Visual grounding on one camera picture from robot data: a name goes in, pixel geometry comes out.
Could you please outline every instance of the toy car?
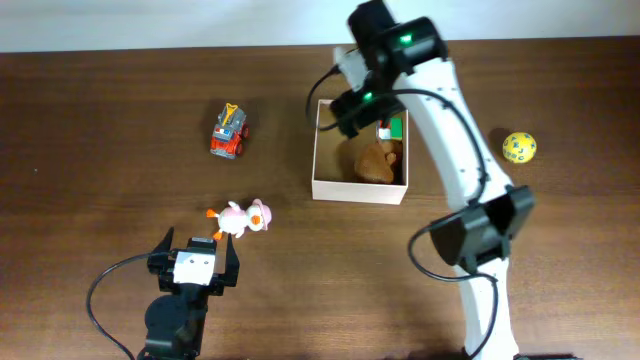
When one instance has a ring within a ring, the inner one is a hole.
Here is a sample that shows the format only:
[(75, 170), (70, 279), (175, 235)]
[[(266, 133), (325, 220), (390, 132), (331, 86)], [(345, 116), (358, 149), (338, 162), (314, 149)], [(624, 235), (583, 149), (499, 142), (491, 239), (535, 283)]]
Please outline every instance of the toy car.
[(249, 137), (249, 127), (245, 123), (247, 116), (238, 105), (227, 103), (222, 113), (218, 115), (218, 123), (211, 136), (211, 153), (235, 159), (242, 155), (244, 146), (242, 140)]

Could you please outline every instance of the green object in box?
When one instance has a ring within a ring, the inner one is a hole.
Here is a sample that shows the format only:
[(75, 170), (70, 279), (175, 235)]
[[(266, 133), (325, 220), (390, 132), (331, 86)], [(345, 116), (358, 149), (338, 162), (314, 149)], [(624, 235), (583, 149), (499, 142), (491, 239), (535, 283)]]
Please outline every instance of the green object in box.
[(402, 140), (402, 119), (391, 118), (391, 140)]

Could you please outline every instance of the pink toy duck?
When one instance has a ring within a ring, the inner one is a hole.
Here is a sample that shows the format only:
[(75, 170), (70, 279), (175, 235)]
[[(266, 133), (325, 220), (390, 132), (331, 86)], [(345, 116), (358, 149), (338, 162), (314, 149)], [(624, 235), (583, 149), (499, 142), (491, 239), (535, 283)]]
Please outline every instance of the pink toy duck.
[(245, 211), (233, 201), (229, 201), (229, 207), (222, 210), (220, 214), (207, 210), (208, 218), (218, 218), (220, 229), (213, 234), (215, 240), (222, 239), (222, 233), (226, 232), (239, 238), (244, 234), (244, 229), (248, 226), (253, 231), (267, 230), (271, 222), (271, 209), (262, 204), (260, 199), (253, 200), (253, 203)]

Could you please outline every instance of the green led light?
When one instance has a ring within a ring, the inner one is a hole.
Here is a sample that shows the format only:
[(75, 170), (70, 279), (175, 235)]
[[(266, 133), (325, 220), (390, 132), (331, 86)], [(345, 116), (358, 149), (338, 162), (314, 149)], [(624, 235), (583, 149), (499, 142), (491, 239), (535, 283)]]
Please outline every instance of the green led light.
[(413, 34), (407, 34), (400, 36), (400, 43), (403, 45), (409, 45), (413, 42)]

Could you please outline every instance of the toy wheel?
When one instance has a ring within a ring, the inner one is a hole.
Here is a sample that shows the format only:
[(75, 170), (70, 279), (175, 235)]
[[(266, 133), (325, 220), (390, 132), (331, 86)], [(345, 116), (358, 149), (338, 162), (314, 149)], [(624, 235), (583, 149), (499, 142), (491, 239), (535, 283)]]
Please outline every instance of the toy wheel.
[(247, 126), (247, 124), (242, 125), (242, 131), (240, 131), (240, 134), (243, 139), (249, 137), (249, 127)]
[(243, 151), (244, 151), (244, 146), (242, 146), (242, 143), (238, 143), (238, 145), (236, 145), (236, 156), (242, 155)]

